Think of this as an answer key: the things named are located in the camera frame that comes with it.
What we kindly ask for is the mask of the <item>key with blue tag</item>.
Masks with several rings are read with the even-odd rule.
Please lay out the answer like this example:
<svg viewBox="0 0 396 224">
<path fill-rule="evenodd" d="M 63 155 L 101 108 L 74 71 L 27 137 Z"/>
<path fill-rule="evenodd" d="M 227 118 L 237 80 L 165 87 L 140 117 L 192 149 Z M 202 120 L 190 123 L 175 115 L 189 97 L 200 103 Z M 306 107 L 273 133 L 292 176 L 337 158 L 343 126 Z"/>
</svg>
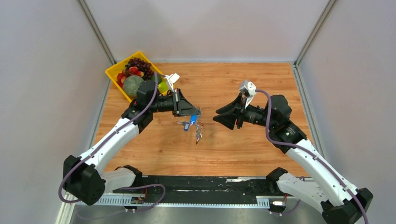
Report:
<svg viewBox="0 0 396 224">
<path fill-rule="evenodd" d="M 198 115 L 197 114 L 191 115 L 190 125 L 195 125 L 197 123 L 197 120 L 198 120 Z"/>
</svg>

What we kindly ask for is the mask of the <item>metal key plate blue handle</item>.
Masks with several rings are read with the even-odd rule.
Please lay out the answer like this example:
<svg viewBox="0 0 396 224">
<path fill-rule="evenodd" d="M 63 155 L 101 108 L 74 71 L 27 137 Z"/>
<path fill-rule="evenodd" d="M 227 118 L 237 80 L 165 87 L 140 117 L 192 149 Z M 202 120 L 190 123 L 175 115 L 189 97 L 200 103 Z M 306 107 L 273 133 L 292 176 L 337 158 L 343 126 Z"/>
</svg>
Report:
<svg viewBox="0 0 396 224">
<path fill-rule="evenodd" d="M 197 115 L 195 127 L 196 127 L 196 145 L 202 140 L 203 138 L 203 123 L 202 123 L 202 114 L 201 112 Z"/>
</svg>

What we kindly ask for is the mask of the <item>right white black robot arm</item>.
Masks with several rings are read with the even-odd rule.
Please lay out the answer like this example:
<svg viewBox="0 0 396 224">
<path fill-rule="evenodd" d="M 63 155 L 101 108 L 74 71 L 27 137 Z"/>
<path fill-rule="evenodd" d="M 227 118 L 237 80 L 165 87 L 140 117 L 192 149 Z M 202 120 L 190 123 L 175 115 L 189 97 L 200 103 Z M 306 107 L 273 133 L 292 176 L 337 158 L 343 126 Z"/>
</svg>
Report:
<svg viewBox="0 0 396 224">
<path fill-rule="evenodd" d="M 216 111 L 213 120 L 229 129 L 243 123 L 265 127 L 266 138 L 276 148 L 296 161 L 312 178 L 305 182 L 283 168 L 267 175 L 267 190 L 273 195 L 292 195 L 321 213 L 328 224 L 354 224 L 359 219 L 368 223 L 367 210 L 373 194 L 357 188 L 340 175 L 308 140 L 306 134 L 290 120 L 292 109 L 283 95 L 268 96 L 264 108 L 237 98 Z"/>
</svg>

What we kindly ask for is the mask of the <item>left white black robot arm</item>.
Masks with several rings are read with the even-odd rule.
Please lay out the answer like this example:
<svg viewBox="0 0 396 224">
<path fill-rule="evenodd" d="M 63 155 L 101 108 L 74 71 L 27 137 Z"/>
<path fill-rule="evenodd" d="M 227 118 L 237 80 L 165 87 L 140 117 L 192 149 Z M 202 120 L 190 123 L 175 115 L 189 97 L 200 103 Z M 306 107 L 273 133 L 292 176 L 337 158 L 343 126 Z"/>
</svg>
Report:
<svg viewBox="0 0 396 224">
<path fill-rule="evenodd" d="M 137 137 L 153 120 L 156 112 L 171 112 L 174 117 L 200 115 L 179 88 L 161 95 L 154 81 L 144 81 L 137 95 L 124 111 L 116 125 L 96 145 L 80 156 L 68 156 L 63 164 L 63 179 L 59 191 L 65 190 L 86 205 L 95 204 L 104 193 L 126 188 L 138 193 L 143 181 L 137 169 L 124 166 L 104 172 L 109 161 L 133 138 Z"/>
</svg>

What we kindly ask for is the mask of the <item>loose key blue tag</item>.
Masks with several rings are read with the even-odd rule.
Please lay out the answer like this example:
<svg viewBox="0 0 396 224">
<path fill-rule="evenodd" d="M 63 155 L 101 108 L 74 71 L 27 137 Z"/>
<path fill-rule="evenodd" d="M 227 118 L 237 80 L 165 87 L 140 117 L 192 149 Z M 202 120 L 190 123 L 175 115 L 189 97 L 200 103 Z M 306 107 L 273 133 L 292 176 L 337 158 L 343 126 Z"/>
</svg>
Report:
<svg viewBox="0 0 396 224">
<path fill-rule="evenodd" d="M 188 131 L 190 128 L 190 123 L 187 121 L 183 121 L 183 122 L 177 121 L 177 124 L 182 125 L 184 131 Z"/>
</svg>

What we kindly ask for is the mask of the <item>light green apple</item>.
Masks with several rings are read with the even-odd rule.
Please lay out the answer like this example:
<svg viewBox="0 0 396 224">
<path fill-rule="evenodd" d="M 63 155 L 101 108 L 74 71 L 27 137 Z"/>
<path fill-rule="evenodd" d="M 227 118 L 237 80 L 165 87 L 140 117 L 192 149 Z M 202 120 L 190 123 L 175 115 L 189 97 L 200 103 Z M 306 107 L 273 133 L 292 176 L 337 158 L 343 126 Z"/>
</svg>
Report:
<svg viewBox="0 0 396 224">
<path fill-rule="evenodd" d="M 167 85 L 167 83 L 165 81 L 162 81 L 161 83 L 159 83 L 157 85 L 157 87 L 158 87 L 159 93 L 162 94 L 162 95 L 166 94 L 168 92 L 168 90 L 169 90 L 168 85 Z"/>
</svg>

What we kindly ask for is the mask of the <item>dark green lime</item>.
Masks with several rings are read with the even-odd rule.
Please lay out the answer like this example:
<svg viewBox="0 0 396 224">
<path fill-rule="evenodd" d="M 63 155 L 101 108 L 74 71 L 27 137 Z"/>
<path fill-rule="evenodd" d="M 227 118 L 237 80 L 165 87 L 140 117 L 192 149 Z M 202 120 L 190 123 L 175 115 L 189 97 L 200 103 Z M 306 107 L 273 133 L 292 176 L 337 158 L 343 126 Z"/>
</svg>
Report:
<svg viewBox="0 0 396 224">
<path fill-rule="evenodd" d="M 162 76 L 160 74 L 153 74 L 152 77 L 151 77 L 151 80 L 152 81 L 157 80 L 158 83 L 161 83 L 163 81 L 162 80 Z"/>
</svg>

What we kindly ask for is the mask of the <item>dark purple grape bunch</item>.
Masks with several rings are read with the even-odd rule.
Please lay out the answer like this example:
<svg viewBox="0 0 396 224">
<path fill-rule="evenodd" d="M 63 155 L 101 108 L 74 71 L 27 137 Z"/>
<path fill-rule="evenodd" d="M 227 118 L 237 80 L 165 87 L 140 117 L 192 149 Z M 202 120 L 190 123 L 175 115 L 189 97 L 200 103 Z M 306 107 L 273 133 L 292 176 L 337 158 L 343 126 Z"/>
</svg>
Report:
<svg viewBox="0 0 396 224">
<path fill-rule="evenodd" d="M 137 57 L 129 59 L 128 63 L 125 65 L 124 73 L 127 77 L 139 76 L 143 80 L 150 80 L 154 75 L 151 69 L 151 63 Z"/>
</svg>

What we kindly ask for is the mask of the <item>green melon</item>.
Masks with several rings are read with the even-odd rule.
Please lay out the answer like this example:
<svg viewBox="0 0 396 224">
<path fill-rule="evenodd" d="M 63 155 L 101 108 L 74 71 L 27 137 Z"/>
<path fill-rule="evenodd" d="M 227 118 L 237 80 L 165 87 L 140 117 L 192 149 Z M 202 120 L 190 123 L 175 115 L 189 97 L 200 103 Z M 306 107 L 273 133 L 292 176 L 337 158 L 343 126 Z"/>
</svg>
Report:
<svg viewBox="0 0 396 224">
<path fill-rule="evenodd" d="M 143 82 L 143 78 L 140 76 L 129 76 L 123 83 L 123 90 L 129 97 L 136 97 L 137 90 L 140 84 Z"/>
</svg>

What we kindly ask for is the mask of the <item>yellow plastic fruit basket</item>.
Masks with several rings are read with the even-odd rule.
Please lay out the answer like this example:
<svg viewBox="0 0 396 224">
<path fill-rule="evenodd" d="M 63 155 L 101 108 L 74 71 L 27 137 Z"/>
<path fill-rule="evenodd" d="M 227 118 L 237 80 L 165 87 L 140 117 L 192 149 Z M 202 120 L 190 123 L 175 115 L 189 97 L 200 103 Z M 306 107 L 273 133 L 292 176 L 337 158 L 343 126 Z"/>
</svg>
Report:
<svg viewBox="0 0 396 224">
<path fill-rule="evenodd" d="M 108 68 L 106 70 L 106 74 L 107 76 L 110 78 L 110 80 L 114 83 L 114 85 L 116 86 L 116 88 L 122 93 L 122 95 L 127 99 L 127 101 L 130 103 L 132 102 L 133 99 L 135 99 L 135 97 L 129 97 L 123 90 L 123 88 L 121 88 L 116 81 L 116 77 L 117 75 L 122 72 L 123 70 L 125 70 L 125 65 L 128 63 L 129 59 L 132 59 L 134 57 L 143 59 L 144 61 L 151 63 L 151 69 L 153 70 L 153 72 L 157 72 L 158 74 L 160 74 L 162 76 L 162 80 L 165 81 L 165 75 L 140 51 L 132 54 L 131 56 L 129 56 L 128 58 L 125 58 L 124 60 L 122 60 L 121 62 L 113 65 L 112 67 Z"/>
</svg>

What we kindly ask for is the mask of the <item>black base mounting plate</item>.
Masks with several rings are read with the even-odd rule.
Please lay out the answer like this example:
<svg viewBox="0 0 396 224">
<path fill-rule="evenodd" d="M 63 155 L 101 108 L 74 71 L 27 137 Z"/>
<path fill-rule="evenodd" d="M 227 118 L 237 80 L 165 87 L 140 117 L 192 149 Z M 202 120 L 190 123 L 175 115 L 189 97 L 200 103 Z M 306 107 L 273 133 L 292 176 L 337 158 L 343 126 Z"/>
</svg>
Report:
<svg viewBox="0 0 396 224">
<path fill-rule="evenodd" d="M 144 175 L 127 189 L 132 203 L 149 206 L 268 208 L 282 212 L 289 196 L 266 177 Z"/>
</svg>

